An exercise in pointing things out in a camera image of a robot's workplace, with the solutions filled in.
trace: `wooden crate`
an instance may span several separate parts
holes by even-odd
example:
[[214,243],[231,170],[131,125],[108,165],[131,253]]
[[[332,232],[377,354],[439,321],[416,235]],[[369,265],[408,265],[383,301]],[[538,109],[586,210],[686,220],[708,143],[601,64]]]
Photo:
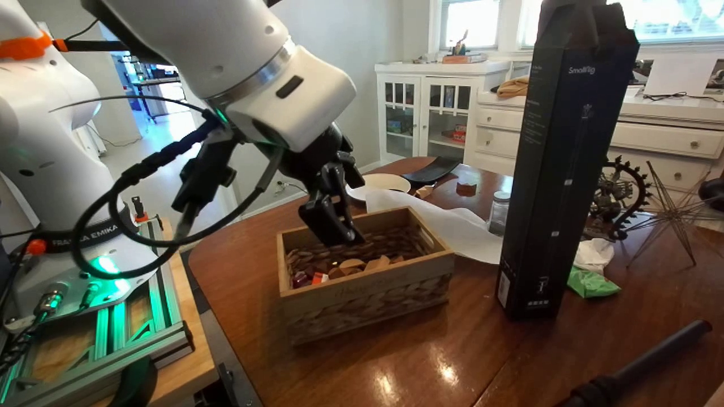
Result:
[[[455,255],[430,228],[410,210],[388,210],[363,216],[355,226],[367,237],[364,247],[326,250],[308,228],[278,235],[278,295],[295,345],[330,338],[377,321],[410,315],[446,303]],[[343,276],[323,286],[292,287],[291,252],[314,253],[320,269],[344,258],[410,253],[414,244],[421,253],[397,265]]]

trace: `white cabinet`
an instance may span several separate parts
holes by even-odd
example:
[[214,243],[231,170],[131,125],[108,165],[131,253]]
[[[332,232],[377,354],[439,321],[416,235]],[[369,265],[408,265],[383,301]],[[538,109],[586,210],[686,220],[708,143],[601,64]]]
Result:
[[[654,165],[665,191],[682,201],[697,195],[702,180],[724,152],[724,109],[714,102],[682,106],[628,99],[619,117],[610,158],[622,157],[641,173]],[[501,102],[482,90],[469,122],[466,163],[515,174],[526,98]]]
[[404,157],[464,160],[474,95],[503,82],[508,64],[378,65],[383,163]]

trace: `window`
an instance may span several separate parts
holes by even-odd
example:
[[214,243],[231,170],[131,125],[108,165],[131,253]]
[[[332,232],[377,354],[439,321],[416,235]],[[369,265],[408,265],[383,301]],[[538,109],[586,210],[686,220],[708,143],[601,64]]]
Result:
[[[628,25],[641,44],[724,40],[724,0],[610,0],[620,3]],[[538,35],[542,0],[526,0],[521,44],[532,48]]]
[[461,40],[466,48],[498,45],[501,0],[439,0],[439,48],[450,50]]

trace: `dark wooden table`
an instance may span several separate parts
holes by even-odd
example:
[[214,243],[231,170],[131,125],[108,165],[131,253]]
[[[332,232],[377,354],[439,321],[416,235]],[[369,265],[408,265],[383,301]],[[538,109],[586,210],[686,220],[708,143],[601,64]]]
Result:
[[[423,163],[406,160],[388,173],[404,174]],[[487,218],[498,184],[484,174],[475,198],[460,198],[450,180],[430,201],[469,206]],[[509,321],[496,303],[496,268],[460,261],[449,305],[295,349],[278,307],[277,234],[302,226],[297,206],[233,224],[191,255],[191,269],[265,405],[554,405],[696,320],[708,320],[715,330],[665,359],[622,405],[703,405],[724,381],[723,235],[692,234],[696,269],[686,269],[686,253],[670,237],[634,269],[619,247],[606,276],[622,291],[602,301],[568,291],[554,321]]]

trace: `gear decoration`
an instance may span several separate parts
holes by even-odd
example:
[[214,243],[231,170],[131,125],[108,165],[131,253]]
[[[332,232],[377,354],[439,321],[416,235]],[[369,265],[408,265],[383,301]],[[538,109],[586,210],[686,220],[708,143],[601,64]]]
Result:
[[628,221],[653,198],[649,187],[653,184],[647,184],[647,174],[641,167],[631,167],[622,157],[616,157],[616,160],[606,158],[593,192],[584,235],[624,241]]

